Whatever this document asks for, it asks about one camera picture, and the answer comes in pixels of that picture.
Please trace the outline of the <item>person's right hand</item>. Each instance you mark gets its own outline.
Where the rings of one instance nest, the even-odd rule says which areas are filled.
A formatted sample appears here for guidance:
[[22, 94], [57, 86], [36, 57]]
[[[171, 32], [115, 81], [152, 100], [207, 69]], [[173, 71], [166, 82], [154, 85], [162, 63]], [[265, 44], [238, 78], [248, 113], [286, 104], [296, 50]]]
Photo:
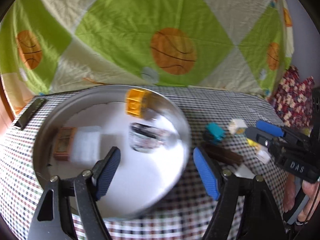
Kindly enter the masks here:
[[[307, 222], [311, 219], [312, 215], [314, 214], [317, 208], [317, 205], [319, 204], [319, 181], [314, 184], [311, 184], [307, 181], [303, 181], [302, 189], [305, 195], [309, 197], [309, 201], [307, 202], [306, 206], [304, 206], [303, 210], [300, 211], [297, 219], [299, 222]], [[295, 203], [295, 196], [295, 176], [289, 173], [285, 184], [283, 199], [283, 208], [285, 212], [293, 208]]]

